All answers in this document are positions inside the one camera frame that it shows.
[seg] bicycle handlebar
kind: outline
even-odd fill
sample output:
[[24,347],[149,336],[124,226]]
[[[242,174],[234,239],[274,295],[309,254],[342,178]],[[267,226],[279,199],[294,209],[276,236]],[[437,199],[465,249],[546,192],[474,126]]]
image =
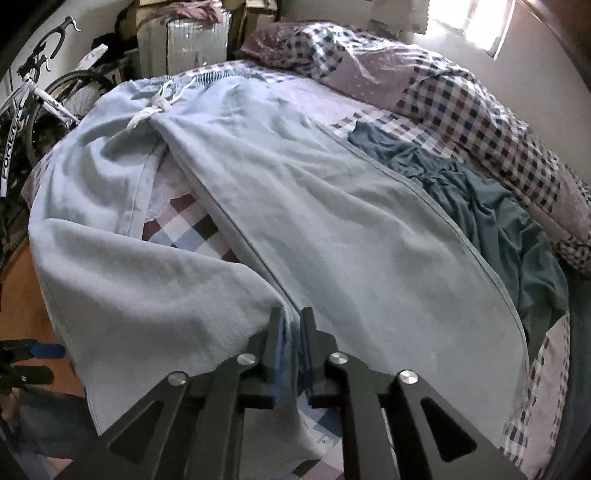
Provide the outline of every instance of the bicycle handlebar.
[[59,25],[58,27],[56,27],[53,30],[49,31],[39,41],[39,43],[33,49],[33,53],[35,55],[39,55],[43,50],[45,50],[46,40],[49,37],[51,37],[54,33],[59,33],[60,34],[60,40],[57,43],[57,47],[55,48],[55,50],[53,51],[53,53],[49,56],[50,60],[53,60],[54,58],[56,58],[57,53],[60,51],[62,45],[64,44],[64,40],[66,39],[66,28],[69,27],[70,25],[74,25],[74,29],[76,31],[78,31],[78,32],[80,31],[78,29],[78,27],[76,26],[76,20],[74,20],[72,17],[66,17],[66,19],[64,20],[64,22],[61,25]]
[[[39,41],[39,43],[33,49],[33,53],[31,53],[31,55],[29,55],[29,58],[27,58],[27,61],[17,70],[17,73],[21,77],[24,77],[31,70],[35,70],[35,77],[33,79],[35,80],[35,82],[38,81],[39,75],[41,73],[41,65],[43,65],[43,63],[45,63],[49,60],[53,60],[54,58],[56,58],[57,53],[60,51],[62,45],[64,44],[64,40],[66,39],[66,28],[69,27],[70,25],[74,25],[74,29],[76,31],[78,31],[78,32],[81,31],[78,28],[78,26],[76,25],[76,20],[74,20],[72,17],[66,17],[66,19],[63,21],[63,23],[61,25],[59,25],[58,27],[49,31]],[[49,59],[45,55],[43,55],[37,61],[35,61],[37,59],[37,57],[43,52],[43,50],[45,50],[45,47],[47,46],[47,39],[50,36],[52,36],[54,33],[59,33],[60,39],[59,39],[57,46],[55,47],[53,53],[50,55]]]

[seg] sunlight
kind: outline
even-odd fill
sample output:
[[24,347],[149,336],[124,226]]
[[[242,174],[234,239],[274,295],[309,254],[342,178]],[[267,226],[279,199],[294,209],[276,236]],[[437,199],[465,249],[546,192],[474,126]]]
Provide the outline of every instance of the sunlight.
[[[484,50],[490,50],[502,34],[505,10],[509,0],[478,0],[472,18],[464,29],[466,39]],[[429,18],[455,29],[465,26],[472,0],[430,0]]]
[[462,28],[471,0],[431,0],[429,17],[453,28]]
[[490,50],[501,34],[507,0],[480,0],[466,29],[466,39]]

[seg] metal screw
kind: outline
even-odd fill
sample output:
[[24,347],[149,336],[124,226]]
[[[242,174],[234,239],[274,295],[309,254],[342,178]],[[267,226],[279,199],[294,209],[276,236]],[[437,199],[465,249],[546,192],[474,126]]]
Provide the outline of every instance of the metal screw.
[[349,357],[343,352],[335,352],[330,354],[330,361],[336,365],[343,365],[349,361]]
[[241,365],[252,365],[254,362],[256,362],[256,357],[252,353],[238,355],[238,363]]
[[170,383],[173,387],[180,387],[187,383],[187,376],[182,372],[175,372],[168,376],[168,383]]
[[418,375],[412,370],[402,370],[398,376],[400,377],[400,380],[407,385],[412,385],[413,383],[418,382]]

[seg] drawstring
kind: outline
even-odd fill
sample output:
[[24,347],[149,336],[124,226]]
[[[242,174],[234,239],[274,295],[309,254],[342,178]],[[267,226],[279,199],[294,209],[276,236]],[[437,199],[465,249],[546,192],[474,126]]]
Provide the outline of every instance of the drawstring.
[[168,100],[164,96],[164,92],[166,91],[166,89],[168,89],[172,85],[173,81],[168,80],[167,82],[165,82],[165,84],[160,87],[160,90],[158,91],[158,93],[156,93],[156,95],[154,95],[152,97],[152,99],[150,100],[150,106],[147,106],[146,108],[141,109],[129,121],[129,123],[127,124],[127,130],[128,131],[133,130],[135,127],[138,126],[138,124],[141,121],[151,117],[155,113],[168,112],[172,108],[172,104],[174,102],[176,102],[179,98],[181,98],[184,91],[187,88],[189,88],[192,84],[194,84],[196,80],[197,80],[197,77],[192,78],[191,81],[188,84],[186,84],[183,88],[181,88],[181,90],[178,93],[175,93],[170,100]]

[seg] light blue pants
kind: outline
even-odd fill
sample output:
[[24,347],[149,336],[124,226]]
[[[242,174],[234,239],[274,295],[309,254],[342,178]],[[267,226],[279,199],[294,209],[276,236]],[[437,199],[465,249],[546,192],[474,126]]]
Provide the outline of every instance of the light blue pants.
[[[311,306],[341,350],[416,370],[499,442],[523,394],[525,337],[498,276],[443,210],[264,82],[168,80],[100,99],[54,150],[31,212],[47,310],[99,431],[169,372],[242,352],[272,307],[297,332]],[[166,148],[242,264],[141,241]],[[245,442],[244,478],[322,454],[293,404],[266,415]]]

